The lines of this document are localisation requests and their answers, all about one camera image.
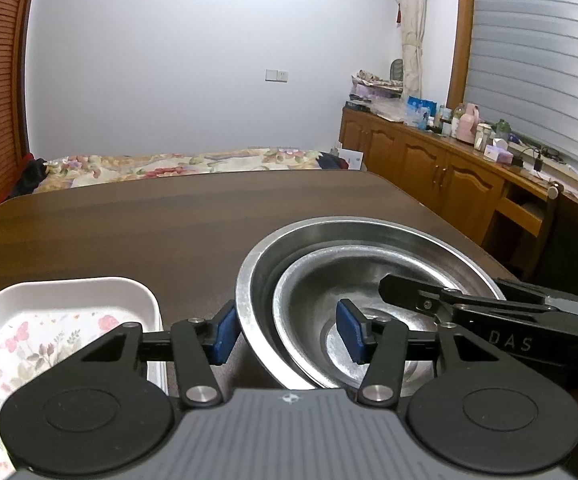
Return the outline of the large floral white tray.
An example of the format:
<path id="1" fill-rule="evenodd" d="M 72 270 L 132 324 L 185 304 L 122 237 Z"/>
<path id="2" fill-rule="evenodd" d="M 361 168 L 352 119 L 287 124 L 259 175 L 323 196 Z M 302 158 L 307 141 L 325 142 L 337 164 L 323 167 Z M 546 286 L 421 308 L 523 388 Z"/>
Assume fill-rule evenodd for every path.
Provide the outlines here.
<path id="1" fill-rule="evenodd" d="M 129 278 L 27 282 L 0 291 L 0 408 L 12 392 L 114 327 L 163 330 L 155 295 Z M 0 479 L 12 474 L 0 440 Z"/>

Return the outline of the large steel bowl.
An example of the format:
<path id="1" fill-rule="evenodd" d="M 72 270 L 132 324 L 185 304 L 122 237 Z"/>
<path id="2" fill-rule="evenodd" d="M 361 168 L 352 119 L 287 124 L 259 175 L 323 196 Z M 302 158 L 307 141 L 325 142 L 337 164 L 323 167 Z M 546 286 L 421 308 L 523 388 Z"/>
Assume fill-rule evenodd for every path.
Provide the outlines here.
<path id="1" fill-rule="evenodd" d="M 385 220 L 321 217 L 272 232 L 243 260 L 236 307 L 247 341 L 287 389 L 359 388 L 355 364 L 338 334 L 336 305 L 355 303 L 367 318 L 398 320 L 432 332 L 429 316 L 389 304 L 379 294 L 389 274 L 502 298 L 492 278 L 462 252 L 429 234 Z"/>

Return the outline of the wooden sideboard cabinet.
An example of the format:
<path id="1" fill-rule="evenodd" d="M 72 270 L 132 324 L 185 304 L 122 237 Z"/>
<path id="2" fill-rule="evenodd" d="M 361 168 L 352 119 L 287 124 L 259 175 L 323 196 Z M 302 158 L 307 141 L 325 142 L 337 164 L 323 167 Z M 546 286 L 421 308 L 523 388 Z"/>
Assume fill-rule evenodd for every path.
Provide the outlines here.
<path id="1" fill-rule="evenodd" d="M 578 198 L 553 178 L 347 106 L 339 141 L 518 276 L 578 258 Z"/>

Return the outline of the pink bottle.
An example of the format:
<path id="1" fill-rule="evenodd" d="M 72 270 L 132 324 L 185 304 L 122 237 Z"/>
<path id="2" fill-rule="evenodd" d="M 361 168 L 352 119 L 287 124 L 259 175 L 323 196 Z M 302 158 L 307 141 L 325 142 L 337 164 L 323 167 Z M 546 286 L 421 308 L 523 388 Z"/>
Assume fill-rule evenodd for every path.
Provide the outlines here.
<path id="1" fill-rule="evenodd" d="M 467 103 L 463 115 L 460 116 L 460 119 L 458 119 L 455 138 L 458 141 L 464 142 L 466 144 L 474 144 L 479 122 L 479 107 L 476 104 Z"/>

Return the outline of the floral bed blanket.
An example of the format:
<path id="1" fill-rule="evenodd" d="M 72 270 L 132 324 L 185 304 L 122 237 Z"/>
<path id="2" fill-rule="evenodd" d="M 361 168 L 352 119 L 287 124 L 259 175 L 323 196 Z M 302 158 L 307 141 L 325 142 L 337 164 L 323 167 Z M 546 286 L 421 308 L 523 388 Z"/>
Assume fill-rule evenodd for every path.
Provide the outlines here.
<path id="1" fill-rule="evenodd" d="M 47 162 L 47 178 L 36 193 L 70 188 L 227 172 L 321 169 L 324 154 L 295 148 L 244 148 L 186 154 L 74 155 Z"/>

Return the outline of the blue photo card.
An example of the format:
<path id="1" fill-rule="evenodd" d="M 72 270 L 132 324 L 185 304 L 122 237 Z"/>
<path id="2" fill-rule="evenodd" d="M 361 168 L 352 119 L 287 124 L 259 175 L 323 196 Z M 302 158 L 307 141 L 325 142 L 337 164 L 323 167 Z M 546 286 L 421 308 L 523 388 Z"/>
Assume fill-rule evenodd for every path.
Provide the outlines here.
<path id="1" fill-rule="evenodd" d="M 434 123 L 437 114 L 437 103 L 434 101 L 409 96 L 405 105 L 404 124 L 426 130 L 428 124 Z"/>

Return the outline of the dark clothing on bed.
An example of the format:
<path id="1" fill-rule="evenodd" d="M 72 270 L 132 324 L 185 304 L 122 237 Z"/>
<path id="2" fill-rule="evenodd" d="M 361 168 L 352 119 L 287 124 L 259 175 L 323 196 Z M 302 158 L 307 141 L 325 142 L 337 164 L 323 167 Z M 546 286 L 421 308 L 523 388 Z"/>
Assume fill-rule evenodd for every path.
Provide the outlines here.
<path id="1" fill-rule="evenodd" d="M 10 198 L 32 194 L 47 178 L 47 162 L 42 158 L 31 157 L 21 170 L 16 184 L 9 194 Z"/>

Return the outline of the window roller blind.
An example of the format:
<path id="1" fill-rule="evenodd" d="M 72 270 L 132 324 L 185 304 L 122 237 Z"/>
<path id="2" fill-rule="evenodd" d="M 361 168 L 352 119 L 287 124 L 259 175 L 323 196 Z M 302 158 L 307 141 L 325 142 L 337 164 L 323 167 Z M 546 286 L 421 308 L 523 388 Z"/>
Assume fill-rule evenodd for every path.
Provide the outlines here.
<path id="1" fill-rule="evenodd" d="M 465 98 L 578 160 L 578 0 L 475 0 Z"/>

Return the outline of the stack of folded fabrics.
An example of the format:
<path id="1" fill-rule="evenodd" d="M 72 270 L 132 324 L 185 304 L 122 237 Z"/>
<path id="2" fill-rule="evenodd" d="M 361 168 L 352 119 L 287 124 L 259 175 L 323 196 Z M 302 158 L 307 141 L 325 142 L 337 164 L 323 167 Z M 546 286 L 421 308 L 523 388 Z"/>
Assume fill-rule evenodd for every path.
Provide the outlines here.
<path id="1" fill-rule="evenodd" d="M 400 99 L 402 96 L 402 82 L 392 79 L 381 79 L 366 70 L 359 70 L 351 76 L 352 87 L 350 99 L 362 102 L 376 100 Z"/>

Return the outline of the beige curtain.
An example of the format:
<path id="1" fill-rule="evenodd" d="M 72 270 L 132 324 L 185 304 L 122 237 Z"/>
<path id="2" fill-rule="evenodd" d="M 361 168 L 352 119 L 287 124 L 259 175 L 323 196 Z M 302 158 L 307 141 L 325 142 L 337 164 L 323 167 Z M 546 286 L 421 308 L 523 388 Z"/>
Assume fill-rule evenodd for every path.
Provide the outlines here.
<path id="1" fill-rule="evenodd" d="M 423 36 L 427 0 L 399 0 L 402 28 L 403 93 L 420 98 L 423 93 Z"/>

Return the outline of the white wall switch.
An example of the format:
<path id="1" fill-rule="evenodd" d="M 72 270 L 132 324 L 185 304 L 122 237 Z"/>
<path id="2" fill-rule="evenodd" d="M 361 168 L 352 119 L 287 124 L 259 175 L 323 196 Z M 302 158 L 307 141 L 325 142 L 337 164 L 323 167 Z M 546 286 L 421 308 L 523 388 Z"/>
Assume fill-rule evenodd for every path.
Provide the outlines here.
<path id="1" fill-rule="evenodd" d="M 264 80 L 267 82 L 282 82 L 285 84 L 289 79 L 289 73 L 285 70 L 265 70 Z"/>

